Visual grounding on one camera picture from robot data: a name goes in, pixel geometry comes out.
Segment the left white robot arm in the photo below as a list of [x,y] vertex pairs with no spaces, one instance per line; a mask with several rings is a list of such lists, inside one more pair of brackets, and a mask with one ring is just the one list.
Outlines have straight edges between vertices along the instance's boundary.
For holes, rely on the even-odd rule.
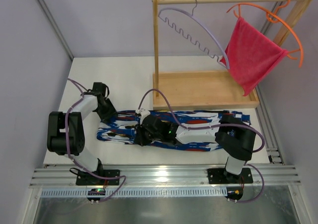
[[91,89],[85,89],[72,79],[70,82],[80,90],[80,99],[66,112],[53,111],[49,114],[47,149],[67,157],[85,174],[106,180],[100,159],[85,148],[83,120],[90,113],[96,113],[102,122],[108,122],[117,115],[108,98],[109,88],[102,82],[94,82]]

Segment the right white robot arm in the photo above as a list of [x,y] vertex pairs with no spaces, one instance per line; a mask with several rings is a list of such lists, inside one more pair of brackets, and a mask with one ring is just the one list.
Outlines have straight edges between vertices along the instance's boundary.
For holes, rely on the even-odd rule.
[[228,153],[224,176],[229,183],[239,182],[244,164],[251,160],[256,130],[240,119],[223,115],[220,121],[206,124],[165,122],[148,111],[138,111],[134,142],[147,146],[155,142],[170,148],[216,143]]

